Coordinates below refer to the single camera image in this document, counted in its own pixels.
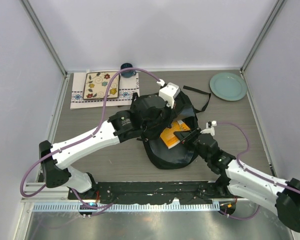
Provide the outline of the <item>black student backpack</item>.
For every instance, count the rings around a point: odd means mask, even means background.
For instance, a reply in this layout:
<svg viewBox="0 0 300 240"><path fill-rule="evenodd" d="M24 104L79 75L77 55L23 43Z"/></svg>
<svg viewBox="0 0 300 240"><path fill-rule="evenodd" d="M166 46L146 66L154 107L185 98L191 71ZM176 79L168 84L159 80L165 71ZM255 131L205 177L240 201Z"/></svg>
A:
<svg viewBox="0 0 300 240"><path fill-rule="evenodd" d="M208 103L202 109L195 109L190 98L180 92L175 102L181 109L175 121L182 120L190 130L199 126L197 113L204 112ZM181 142L175 147L168 149L161 138L148 139L144 136L138 138L143 143L145 152L153 165L161 170L180 169L191 164L198 156L193 150L186 148Z"/></svg>

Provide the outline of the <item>orange paperback book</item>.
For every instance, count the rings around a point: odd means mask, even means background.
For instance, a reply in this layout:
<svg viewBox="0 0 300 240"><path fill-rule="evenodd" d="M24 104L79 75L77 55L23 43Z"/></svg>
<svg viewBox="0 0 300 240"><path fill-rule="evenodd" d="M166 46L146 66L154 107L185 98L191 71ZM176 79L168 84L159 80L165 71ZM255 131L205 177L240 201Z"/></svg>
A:
<svg viewBox="0 0 300 240"><path fill-rule="evenodd" d="M189 130L190 128L182 120L177 120L171 124L170 128L167 127L162 131L162 133L160 134L160 139L168 149L172 149L181 142L176 137L174 132L185 132Z"/></svg>

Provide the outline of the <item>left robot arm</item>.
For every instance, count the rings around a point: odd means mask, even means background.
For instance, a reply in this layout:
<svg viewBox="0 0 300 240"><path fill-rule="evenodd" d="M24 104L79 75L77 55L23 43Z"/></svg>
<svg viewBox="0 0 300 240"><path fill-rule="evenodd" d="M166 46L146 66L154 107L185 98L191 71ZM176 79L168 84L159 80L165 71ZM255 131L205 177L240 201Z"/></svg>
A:
<svg viewBox="0 0 300 240"><path fill-rule="evenodd" d="M97 192L95 181L72 164L100 149L141 135L158 137L172 121L174 103L173 98L162 94L140 96L130 109L118 111L90 131L59 143L41 142L39 156L46 187L66 186L83 198L92 199Z"/></svg>

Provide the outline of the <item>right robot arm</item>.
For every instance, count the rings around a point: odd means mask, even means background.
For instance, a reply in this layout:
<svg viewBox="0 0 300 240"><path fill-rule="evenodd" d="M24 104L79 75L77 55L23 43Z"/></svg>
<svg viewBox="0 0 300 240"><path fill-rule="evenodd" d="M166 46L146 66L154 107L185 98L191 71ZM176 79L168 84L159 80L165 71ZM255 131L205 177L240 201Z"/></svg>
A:
<svg viewBox="0 0 300 240"><path fill-rule="evenodd" d="M213 136L200 128L176 131L174 135L219 175L215 190L220 197L231 194L248 199L271 211L292 231L300 233L300 180L277 178L250 167L220 149Z"/></svg>

